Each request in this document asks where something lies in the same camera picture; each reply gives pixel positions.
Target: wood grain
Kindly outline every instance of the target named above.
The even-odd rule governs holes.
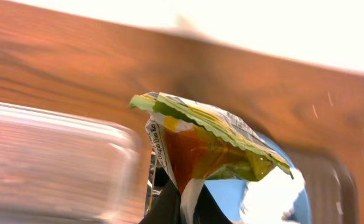
[[[0,1],[0,101],[114,121],[144,141],[126,223],[142,218],[150,147],[134,94],[224,108],[281,146],[341,160],[364,223],[364,77]]]

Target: brown wooden surface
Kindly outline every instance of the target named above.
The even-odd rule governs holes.
[[[126,223],[143,213],[150,147],[134,94],[229,110],[281,146],[321,151],[355,179],[364,223],[364,77],[0,1],[0,101],[114,121],[144,140]]]

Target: brown tray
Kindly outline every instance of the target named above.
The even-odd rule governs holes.
[[[305,178],[313,224],[358,223],[355,183],[343,164],[302,150],[283,151]]]

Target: blue plate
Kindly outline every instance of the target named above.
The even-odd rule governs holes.
[[[295,168],[294,164],[287,156],[287,154],[281,150],[272,140],[258,135],[269,144],[280,156],[282,156],[288,164]],[[211,192],[212,197],[217,202],[220,210],[230,220],[241,220],[240,218],[240,204],[244,197],[246,181],[245,180],[206,180],[205,185]],[[300,222],[301,224],[312,224],[312,213],[310,211],[309,197],[306,190],[303,190],[298,199],[294,203],[295,214],[291,217],[291,220]]]

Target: transparent container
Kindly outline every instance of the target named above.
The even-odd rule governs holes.
[[[138,142],[118,124],[0,103],[0,211],[117,223]]]

